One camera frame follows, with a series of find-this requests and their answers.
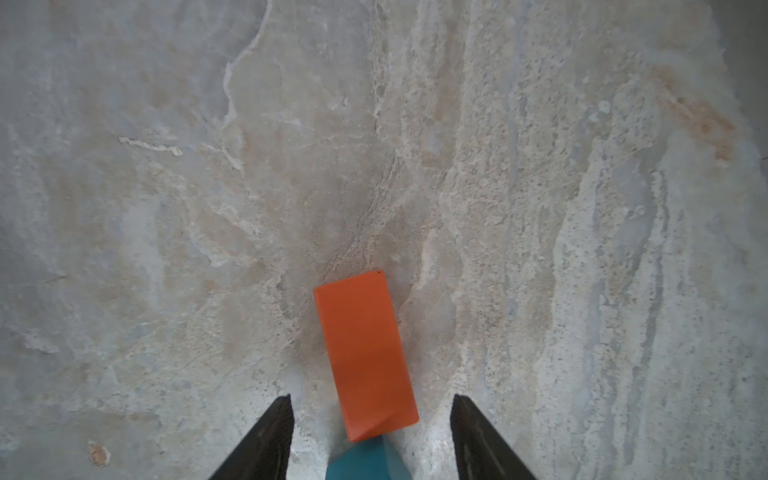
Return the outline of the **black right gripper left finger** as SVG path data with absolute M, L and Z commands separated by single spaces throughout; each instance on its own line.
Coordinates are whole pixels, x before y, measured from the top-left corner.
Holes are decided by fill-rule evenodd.
M 285 480 L 294 424 L 291 396 L 277 397 L 210 480 Z

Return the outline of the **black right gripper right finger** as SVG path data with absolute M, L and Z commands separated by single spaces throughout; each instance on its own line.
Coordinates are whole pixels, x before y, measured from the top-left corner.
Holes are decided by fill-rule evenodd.
M 468 396 L 454 396 L 450 427 L 460 480 L 535 480 Z

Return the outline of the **teal cube block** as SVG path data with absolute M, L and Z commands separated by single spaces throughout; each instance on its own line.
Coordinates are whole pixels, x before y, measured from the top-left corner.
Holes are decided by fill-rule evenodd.
M 412 475 L 384 436 L 356 443 L 332 460 L 326 480 L 411 480 Z

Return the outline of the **orange-red rectangular block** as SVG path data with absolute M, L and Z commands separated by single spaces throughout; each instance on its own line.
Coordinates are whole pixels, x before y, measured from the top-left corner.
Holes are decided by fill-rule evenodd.
M 348 439 L 416 424 L 419 413 L 385 273 L 314 289 Z

